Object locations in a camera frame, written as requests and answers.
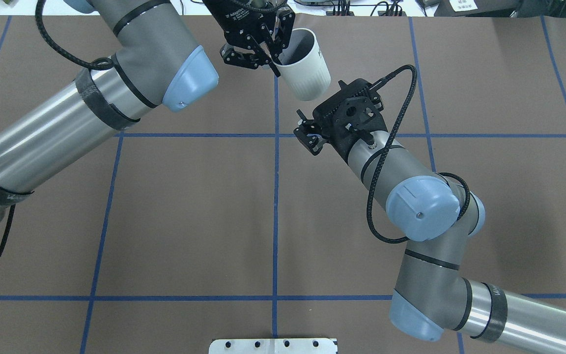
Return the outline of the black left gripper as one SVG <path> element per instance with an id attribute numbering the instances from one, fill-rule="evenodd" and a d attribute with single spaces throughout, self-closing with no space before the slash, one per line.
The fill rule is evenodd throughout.
<path id="1" fill-rule="evenodd" d="M 223 62 L 247 69 L 269 66 L 276 78 L 281 76 L 283 49 L 289 47 L 296 13 L 281 10 L 276 0 L 204 0 L 220 25 L 226 44 L 220 49 Z M 238 52 L 231 45 L 247 45 L 253 53 Z"/>

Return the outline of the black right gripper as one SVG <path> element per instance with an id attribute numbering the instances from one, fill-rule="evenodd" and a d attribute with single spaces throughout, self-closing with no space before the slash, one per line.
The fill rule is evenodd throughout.
<path id="1" fill-rule="evenodd" d="M 353 128 L 359 125 L 358 113 L 359 109 L 355 106 L 339 107 L 334 112 L 316 107 L 312 111 L 313 119 L 310 119 L 297 110 L 299 121 L 293 134 L 311 155 L 318 155 L 329 143 L 348 163 L 350 151 L 359 139 L 353 132 Z"/>

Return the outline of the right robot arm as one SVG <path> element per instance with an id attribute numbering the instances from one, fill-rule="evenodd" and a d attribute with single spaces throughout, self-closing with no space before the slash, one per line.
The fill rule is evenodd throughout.
<path id="1" fill-rule="evenodd" d="M 331 144 L 366 188 L 387 149 L 373 199 L 406 237 L 389 311 L 395 327 L 425 341 L 452 330 L 528 353 L 566 354 L 565 309 L 460 276 L 467 241 L 485 222 L 474 193 L 390 143 L 373 107 L 339 108 L 326 119 L 298 115 L 301 144 L 313 155 Z"/>

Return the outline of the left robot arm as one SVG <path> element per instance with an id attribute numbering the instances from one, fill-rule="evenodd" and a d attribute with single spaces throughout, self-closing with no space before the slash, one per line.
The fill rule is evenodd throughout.
<path id="1" fill-rule="evenodd" d="M 69 0 L 97 12 L 121 43 L 99 63 L 0 132 L 0 222 L 6 210 L 108 138 L 164 105 L 173 112 L 219 76 L 169 0 Z"/>

